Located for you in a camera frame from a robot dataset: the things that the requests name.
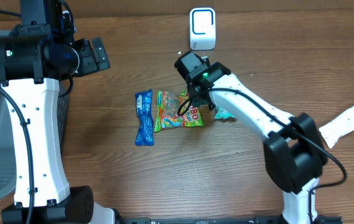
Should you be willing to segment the white barcode scanner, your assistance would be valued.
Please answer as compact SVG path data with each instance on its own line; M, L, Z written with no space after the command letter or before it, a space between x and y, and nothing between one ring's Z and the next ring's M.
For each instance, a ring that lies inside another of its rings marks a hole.
M210 7L196 7L189 14L190 48L212 50L215 48L216 14Z

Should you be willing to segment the teal snack packet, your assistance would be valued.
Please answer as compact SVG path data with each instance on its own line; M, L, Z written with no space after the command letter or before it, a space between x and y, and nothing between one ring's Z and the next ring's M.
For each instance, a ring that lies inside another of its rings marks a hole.
M227 110L217 106L216 107L216 114L215 114L215 119L233 119L235 118L234 115L232 115L231 113L229 113Z

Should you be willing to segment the blue snack packet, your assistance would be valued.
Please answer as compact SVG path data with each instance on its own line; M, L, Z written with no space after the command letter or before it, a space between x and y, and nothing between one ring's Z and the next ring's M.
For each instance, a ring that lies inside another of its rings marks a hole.
M152 118L152 90L135 94L136 113L139 118L136 146L154 145L154 122Z

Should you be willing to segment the white tube with gold cap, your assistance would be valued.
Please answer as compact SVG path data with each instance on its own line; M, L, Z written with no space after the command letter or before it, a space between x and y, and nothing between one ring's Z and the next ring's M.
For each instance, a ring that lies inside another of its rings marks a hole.
M319 128L319 131L327 146L333 148L341 137L354 131L354 105Z

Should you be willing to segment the green Haribo gummy bag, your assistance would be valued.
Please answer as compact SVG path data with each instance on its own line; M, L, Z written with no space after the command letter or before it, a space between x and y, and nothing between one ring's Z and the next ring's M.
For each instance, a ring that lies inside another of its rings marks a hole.
M187 103L183 109L187 112L183 116L178 115L181 104L189 98L187 90L183 90L180 95L175 95L169 91L157 92L157 117L155 122L155 132L169 128L191 128L204 126L198 108Z

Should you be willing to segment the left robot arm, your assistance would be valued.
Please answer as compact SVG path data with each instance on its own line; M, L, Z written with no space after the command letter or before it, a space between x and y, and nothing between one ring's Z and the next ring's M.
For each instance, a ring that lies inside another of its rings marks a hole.
M16 156L14 202L3 223L116 223L92 189L71 187L60 152L57 107L64 80L110 67L101 39L75 40L65 1L22 1L20 25L0 38L0 93Z

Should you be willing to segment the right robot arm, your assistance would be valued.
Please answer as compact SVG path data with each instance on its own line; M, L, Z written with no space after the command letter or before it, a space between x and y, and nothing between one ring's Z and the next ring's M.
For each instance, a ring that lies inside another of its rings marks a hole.
M190 98L179 108L220 107L246 125L263 143L266 171L283 191L282 223L315 223L315 188L327 163L314 120L277 109L245 87L219 62L188 51L174 64Z

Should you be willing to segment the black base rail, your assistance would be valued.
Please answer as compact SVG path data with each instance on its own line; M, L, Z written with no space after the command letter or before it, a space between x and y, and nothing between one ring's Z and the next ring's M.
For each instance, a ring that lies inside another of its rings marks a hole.
M122 224L282 224L286 223L281 216L259 216L254 218L221 218L221 219L160 219L120 218L116 223Z

